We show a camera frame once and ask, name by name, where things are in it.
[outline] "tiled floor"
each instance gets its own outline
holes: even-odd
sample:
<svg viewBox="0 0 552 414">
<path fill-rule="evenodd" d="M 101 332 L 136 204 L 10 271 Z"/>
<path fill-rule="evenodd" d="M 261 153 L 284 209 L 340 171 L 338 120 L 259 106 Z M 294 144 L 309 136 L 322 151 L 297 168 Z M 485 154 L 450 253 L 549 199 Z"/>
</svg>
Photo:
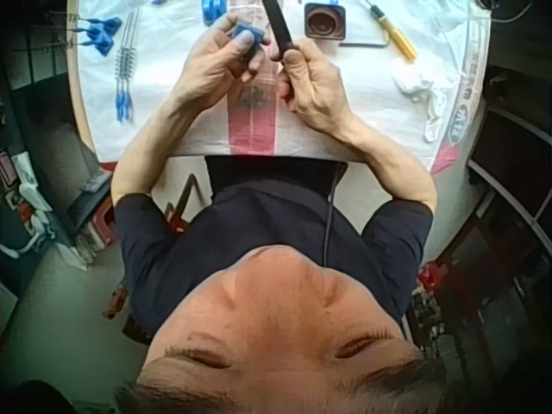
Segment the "tiled floor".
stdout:
<svg viewBox="0 0 552 414">
<path fill-rule="evenodd" d="M 462 143 L 462 159 L 435 176 L 440 203 L 426 246 L 427 260 L 436 258 L 482 193 L 467 183 L 465 162 L 475 130 Z M 202 158 L 171 159 L 154 199 L 162 208 L 175 201 L 189 173 L 195 173 L 205 199 L 210 188 Z M 352 165 L 336 193 L 337 207 L 360 229 L 388 196 L 363 165 Z M 185 211 L 190 220 L 202 208 L 197 195 Z M 70 400 L 107 403 L 115 388 L 138 374 L 146 347 L 121 334 L 125 315 L 101 316 L 110 293 L 122 277 L 117 247 L 102 252 L 83 272 L 69 267 L 56 249 L 44 257 L 7 329 L 0 360 L 0 380 L 45 380 Z"/>
</svg>

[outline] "wire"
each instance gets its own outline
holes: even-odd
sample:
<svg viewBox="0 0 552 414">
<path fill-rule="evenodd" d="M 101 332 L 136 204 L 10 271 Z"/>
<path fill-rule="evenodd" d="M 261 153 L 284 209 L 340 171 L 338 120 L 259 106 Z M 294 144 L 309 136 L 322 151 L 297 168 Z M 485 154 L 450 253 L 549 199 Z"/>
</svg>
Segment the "wire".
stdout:
<svg viewBox="0 0 552 414">
<path fill-rule="evenodd" d="M 324 230 L 324 240 L 322 245 L 322 266 L 328 267 L 328 248 L 329 248 L 329 233 L 331 231 L 331 222 L 334 216 L 334 199 L 336 198 L 336 187 L 339 179 L 347 170 L 347 164 L 341 163 L 334 172 L 334 180 L 331 183 L 331 191 L 329 193 L 328 218 L 326 218 L 326 229 Z"/>
<path fill-rule="evenodd" d="M 517 13 L 514 17 L 510 17 L 509 19 L 491 19 L 491 21 L 494 22 L 494 23 L 512 23 L 512 22 L 515 22 L 516 20 L 519 20 L 523 16 L 525 16 L 525 13 L 527 13 L 529 11 L 529 9 L 532 7 L 532 5 L 533 5 L 533 0 L 529 0 L 527 2 L 527 5 L 524 7 L 524 9 L 521 10 L 519 13 Z"/>
</svg>

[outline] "black t-shirt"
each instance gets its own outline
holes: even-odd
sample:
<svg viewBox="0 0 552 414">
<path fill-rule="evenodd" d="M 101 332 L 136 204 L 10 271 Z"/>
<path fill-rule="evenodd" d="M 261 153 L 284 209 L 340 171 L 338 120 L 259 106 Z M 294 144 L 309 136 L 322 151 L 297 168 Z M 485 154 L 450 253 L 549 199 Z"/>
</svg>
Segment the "black t-shirt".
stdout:
<svg viewBox="0 0 552 414">
<path fill-rule="evenodd" d="M 300 185 L 249 181 L 217 193 L 185 233 L 175 235 L 151 198 L 124 197 L 115 208 L 116 232 L 136 322 L 155 333 L 197 285 L 254 248 L 287 245 L 321 265 L 328 208 L 327 200 Z M 365 285 L 399 321 L 411 300 L 432 219 L 424 204 L 392 200 L 359 235 L 335 209 L 328 267 Z"/>
</svg>

